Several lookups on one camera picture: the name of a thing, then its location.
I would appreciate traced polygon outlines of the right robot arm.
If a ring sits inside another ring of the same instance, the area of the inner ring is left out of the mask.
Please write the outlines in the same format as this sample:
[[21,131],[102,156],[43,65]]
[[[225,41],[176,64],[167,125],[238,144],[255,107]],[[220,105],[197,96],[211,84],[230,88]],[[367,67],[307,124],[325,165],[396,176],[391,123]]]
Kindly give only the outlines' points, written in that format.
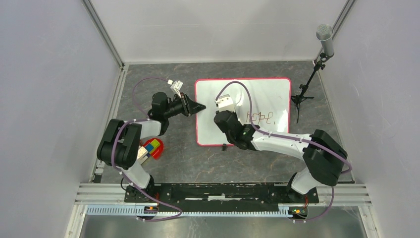
[[239,149],[271,151],[304,161],[306,167],[291,178],[286,188],[292,202],[301,201],[320,184],[336,186],[345,173],[347,152],[323,130],[312,134],[270,133],[257,125],[240,123],[231,111],[216,112],[213,121],[227,141]]

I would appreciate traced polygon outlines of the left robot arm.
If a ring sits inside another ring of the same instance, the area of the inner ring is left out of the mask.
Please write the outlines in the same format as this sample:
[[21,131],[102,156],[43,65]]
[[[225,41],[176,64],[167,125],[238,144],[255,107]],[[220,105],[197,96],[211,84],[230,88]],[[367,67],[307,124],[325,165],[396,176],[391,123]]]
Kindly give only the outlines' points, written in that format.
[[170,98],[164,92],[157,92],[152,96],[151,106],[146,119],[111,119],[97,148],[97,159],[121,172],[144,202],[154,199],[156,189],[153,177],[137,158],[141,139],[164,135],[173,116],[190,117],[206,109],[185,93]]

